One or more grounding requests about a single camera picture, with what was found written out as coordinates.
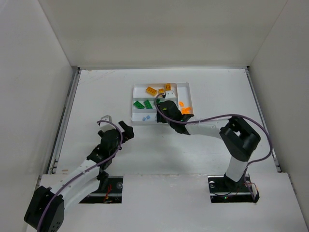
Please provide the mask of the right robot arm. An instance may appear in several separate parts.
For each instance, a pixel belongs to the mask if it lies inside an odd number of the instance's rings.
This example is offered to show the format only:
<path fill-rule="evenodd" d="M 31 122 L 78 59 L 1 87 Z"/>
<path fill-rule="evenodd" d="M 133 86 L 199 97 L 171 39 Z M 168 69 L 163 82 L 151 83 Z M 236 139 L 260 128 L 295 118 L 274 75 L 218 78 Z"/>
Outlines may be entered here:
<path fill-rule="evenodd" d="M 245 168 L 252 153 L 257 148 L 260 135 L 242 118 L 190 122 L 192 114 L 182 114 L 173 101 L 155 105 L 156 121 L 169 124 L 177 133 L 184 135 L 203 135 L 220 139 L 231 155 L 230 163 L 223 180 L 228 188 L 241 185 Z"/>

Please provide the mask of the orange long brick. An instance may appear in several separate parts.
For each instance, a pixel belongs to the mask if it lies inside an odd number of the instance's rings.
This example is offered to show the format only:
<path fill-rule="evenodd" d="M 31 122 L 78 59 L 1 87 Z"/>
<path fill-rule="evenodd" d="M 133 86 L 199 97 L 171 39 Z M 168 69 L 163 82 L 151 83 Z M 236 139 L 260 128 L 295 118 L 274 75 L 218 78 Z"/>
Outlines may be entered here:
<path fill-rule="evenodd" d="M 187 107 L 187 108 L 182 108 L 181 113 L 184 114 L 191 114 L 191 108 Z"/>

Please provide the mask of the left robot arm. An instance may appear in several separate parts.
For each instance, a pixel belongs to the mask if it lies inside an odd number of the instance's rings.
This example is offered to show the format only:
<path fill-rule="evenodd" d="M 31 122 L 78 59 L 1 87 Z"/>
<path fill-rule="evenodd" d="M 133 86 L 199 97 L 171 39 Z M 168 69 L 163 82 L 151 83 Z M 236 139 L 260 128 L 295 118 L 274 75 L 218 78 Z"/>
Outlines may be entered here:
<path fill-rule="evenodd" d="M 105 116 L 98 122 L 100 143 L 69 175 L 56 184 L 39 186 L 33 193 L 24 221 L 38 232 L 56 232 L 65 213 L 90 193 L 105 187 L 108 173 L 122 144 L 134 138 L 133 127 L 123 121 L 115 125 Z"/>

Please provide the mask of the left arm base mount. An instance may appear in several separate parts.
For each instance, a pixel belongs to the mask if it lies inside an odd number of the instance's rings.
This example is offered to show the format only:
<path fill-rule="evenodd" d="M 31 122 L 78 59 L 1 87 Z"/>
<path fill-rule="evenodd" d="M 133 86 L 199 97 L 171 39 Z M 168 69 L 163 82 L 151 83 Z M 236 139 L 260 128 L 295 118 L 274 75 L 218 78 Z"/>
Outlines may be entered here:
<path fill-rule="evenodd" d="M 123 176 L 109 175 L 103 172 L 99 177 L 98 189 L 83 198 L 83 204 L 119 204 L 122 203 Z"/>

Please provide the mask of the yellow large duplo brick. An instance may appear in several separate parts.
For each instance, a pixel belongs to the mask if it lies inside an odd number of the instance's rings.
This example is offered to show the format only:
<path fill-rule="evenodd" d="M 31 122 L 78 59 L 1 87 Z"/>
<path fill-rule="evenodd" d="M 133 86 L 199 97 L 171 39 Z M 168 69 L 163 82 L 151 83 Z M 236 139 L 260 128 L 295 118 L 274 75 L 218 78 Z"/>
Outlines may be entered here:
<path fill-rule="evenodd" d="M 152 87 L 147 87 L 146 92 L 152 96 L 156 96 L 158 93 L 158 91 Z"/>

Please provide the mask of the green thin lego plate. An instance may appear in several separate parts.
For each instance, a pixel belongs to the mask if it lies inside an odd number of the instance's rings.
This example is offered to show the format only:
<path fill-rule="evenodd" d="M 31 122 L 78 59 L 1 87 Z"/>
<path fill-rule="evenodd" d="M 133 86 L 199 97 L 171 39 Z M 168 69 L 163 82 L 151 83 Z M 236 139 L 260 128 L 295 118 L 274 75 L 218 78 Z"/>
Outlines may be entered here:
<path fill-rule="evenodd" d="M 139 101 L 135 101 L 135 102 L 133 103 L 133 105 L 134 105 L 137 109 L 144 109 L 144 108 L 145 108 L 145 106 L 144 106 L 142 103 L 140 103 Z"/>

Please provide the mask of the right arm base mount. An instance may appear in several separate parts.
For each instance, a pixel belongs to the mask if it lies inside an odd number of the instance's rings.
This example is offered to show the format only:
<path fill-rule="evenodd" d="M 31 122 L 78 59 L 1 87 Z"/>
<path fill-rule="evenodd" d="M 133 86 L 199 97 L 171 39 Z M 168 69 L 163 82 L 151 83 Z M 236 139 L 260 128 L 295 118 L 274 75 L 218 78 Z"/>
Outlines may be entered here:
<path fill-rule="evenodd" d="M 238 182 L 225 175 L 208 176 L 211 203 L 257 203 L 260 199 L 257 185 L 247 174 Z"/>

